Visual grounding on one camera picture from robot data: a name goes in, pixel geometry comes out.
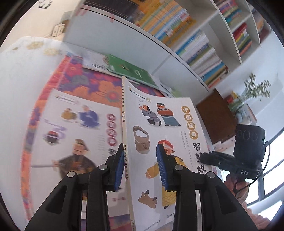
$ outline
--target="white box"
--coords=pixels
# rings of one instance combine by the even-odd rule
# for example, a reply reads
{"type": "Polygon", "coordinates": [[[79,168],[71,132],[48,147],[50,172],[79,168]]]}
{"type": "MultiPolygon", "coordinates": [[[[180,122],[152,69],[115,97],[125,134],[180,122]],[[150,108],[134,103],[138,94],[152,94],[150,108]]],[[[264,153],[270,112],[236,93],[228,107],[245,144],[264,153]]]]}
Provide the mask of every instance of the white box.
{"type": "Polygon", "coordinates": [[[65,24],[59,23],[57,24],[52,32],[53,37],[57,37],[58,35],[62,34],[65,24]]]}

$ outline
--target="black camera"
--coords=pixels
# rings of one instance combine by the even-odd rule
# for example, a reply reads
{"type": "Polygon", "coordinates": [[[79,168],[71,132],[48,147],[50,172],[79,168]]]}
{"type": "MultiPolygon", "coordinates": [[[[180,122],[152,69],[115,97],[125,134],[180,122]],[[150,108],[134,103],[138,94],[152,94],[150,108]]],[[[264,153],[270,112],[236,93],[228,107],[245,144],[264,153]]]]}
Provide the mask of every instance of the black camera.
{"type": "Polygon", "coordinates": [[[265,154],[265,131],[259,126],[238,124],[236,127],[234,156],[211,152],[200,155],[200,162],[218,166],[238,179],[254,180],[265,154]]]}

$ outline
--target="red hat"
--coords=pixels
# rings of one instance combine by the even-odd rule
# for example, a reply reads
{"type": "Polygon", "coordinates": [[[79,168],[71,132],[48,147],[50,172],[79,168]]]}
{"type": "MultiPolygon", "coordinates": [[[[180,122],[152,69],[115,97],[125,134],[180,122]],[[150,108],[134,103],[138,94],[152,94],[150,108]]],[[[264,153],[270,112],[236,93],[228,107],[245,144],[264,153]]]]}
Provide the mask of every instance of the red hat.
{"type": "Polygon", "coordinates": [[[158,144],[163,144],[163,143],[165,143],[165,145],[164,145],[165,148],[171,148],[171,149],[174,148],[173,145],[171,144],[171,142],[168,141],[168,140],[160,140],[158,142],[158,144]]]}

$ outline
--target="metal screw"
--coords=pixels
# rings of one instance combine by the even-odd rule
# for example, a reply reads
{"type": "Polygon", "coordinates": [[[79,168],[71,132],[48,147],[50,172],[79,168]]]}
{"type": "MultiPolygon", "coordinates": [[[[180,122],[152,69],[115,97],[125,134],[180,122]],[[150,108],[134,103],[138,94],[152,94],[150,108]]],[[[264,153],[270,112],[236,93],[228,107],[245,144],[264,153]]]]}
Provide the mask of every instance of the metal screw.
{"type": "Polygon", "coordinates": [[[207,173],[207,176],[210,177],[210,178],[214,178],[216,175],[214,172],[209,172],[207,173]]]}
{"type": "Polygon", "coordinates": [[[75,176],[75,172],[68,172],[68,173],[67,173],[67,176],[68,176],[68,177],[73,177],[73,176],[75,176]]]}
{"type": "Polygon", "coordinates": [[[178,164],[178,165],[175,166],[175,169],[178,170],[178,171],[181,171],[181,170],[183,170],[183,166],[178,164]]]}
{"type": "Polygon", "coordinates": [[[99,169],[100,169],[100,170],[105,170],[105,169],[107,169],[107,165],[106,165],[106,164],[101,164],[101,165],[99,166],[99,169]]]}

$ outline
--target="black cable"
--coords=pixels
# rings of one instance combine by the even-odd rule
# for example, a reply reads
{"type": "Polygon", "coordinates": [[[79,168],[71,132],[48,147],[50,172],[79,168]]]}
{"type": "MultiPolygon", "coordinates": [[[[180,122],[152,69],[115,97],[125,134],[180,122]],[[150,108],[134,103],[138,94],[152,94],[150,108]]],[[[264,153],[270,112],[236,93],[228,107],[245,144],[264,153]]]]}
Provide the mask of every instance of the black cable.
{"type": "Polygon", "coordinates": [[[256,179],[255,179],[253,182],[249,183],[247,186],[245,186],[245,187],[241,188],[240,190],[238,190],[238,191],[236,192],[236,194],[237,194],[238,192],[242,191],[243,189],[249,187],[251,184],[253,184],[255,181],[257,181],[258,178],[263,174],[263,172],[264,172],[264,170],[265,170],[265,168],[266,168],[266,166],[267,166],[267,164],[268,164],[268,160],[269,160],[269,156],[270,156],[270,143],[269,143],[268,141],[266,141],[265,144],[264,144],[264,147],[265,147],[265,148],[266,148],[267,146],[268,146],[268,158],[267,158],[267,161],[266,161],[266,164],[265,164],[263,170],[261,171],[261,173],[256,177],[256,179]]]}

